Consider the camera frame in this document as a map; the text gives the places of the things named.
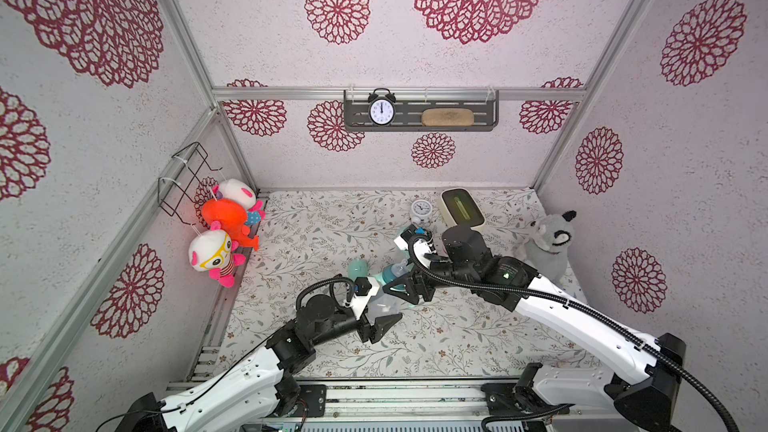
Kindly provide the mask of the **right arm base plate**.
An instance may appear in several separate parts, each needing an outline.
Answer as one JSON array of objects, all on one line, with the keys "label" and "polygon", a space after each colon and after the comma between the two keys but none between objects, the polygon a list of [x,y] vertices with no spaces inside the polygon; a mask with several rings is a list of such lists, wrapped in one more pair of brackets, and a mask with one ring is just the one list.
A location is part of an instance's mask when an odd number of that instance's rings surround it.
[{"label": "right arm base plate", "polygon": [[569,405],[548,404],[530,386],[518,385],[516,382],[488,382],[480,390],[485,395],[491,417],[543,418],[570,408]]}]

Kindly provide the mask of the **clear bottle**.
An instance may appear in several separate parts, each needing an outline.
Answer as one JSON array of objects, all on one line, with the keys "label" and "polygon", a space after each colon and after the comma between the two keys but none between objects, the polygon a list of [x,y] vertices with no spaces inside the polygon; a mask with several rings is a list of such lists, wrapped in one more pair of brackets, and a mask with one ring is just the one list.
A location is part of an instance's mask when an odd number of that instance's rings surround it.
[{"label": "clear bottle", "polygon": [[373,325],[379,317],[395,315],[410,307],[409,302],[379,289],[377,294],[369,300],[365,314],[369,323]]}]

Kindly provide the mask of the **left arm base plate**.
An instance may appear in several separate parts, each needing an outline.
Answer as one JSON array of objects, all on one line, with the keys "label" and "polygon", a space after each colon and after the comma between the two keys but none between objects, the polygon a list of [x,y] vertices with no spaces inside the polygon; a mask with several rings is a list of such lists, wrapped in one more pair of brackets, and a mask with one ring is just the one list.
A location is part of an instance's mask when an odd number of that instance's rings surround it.
[{"label": "left arm base plate", "polygon": [[328,387],[325,384],[300,384],[298,395],[289,405],[284,417],[308,419],[325,416]]}]

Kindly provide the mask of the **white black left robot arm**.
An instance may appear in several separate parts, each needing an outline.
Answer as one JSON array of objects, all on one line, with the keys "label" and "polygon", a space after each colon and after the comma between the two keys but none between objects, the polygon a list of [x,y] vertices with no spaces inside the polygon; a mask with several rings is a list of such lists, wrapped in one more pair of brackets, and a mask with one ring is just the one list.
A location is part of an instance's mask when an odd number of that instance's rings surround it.
[{"label": "white black left robot arm", "polygon": [[391,310],[369,320],[318,294],[296,317],[227,371],[182,393],[158,399],[148,393],[120,418],[119,431],[236,431],[246,423],[284,416],[301,388],[295,375],[316,357],[316,347],[349,333],[375,344],[403,317]]}]

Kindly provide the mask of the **mint cap with handle ring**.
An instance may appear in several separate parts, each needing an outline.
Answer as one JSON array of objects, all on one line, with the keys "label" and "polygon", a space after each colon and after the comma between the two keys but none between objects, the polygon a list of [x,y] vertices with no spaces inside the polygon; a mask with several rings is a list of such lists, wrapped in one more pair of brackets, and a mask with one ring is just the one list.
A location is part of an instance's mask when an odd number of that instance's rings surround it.
[{"label": "mint cap with handle ring", "polygon": [[369,264],[364,259],[354,259],[347,266],[347,276],[356,280],[369,275]]}]

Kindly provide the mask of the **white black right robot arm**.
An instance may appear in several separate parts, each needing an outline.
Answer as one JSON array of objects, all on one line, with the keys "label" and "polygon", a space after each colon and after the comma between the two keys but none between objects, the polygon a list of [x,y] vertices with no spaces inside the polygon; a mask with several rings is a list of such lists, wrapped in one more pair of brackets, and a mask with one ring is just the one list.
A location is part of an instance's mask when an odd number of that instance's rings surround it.
[{"label": "white black right robot arm", "polygon": [[483,236],[467,226],[443,235],[439,255],[431,234],[415,225],[394,241],[408,256],[410,272],[384,290],[411,304],[429,302],[439,288],[458,287],[488,303],[534,319],[601,362],[594,369],[531,363],[512,387],[512,402],[483,420],[542,420],[574,406],[608,408],[644,431],[672,430],[685,356],[684,342],[656,338],[613,321],[573,298],[532,266],[495,255]]}]

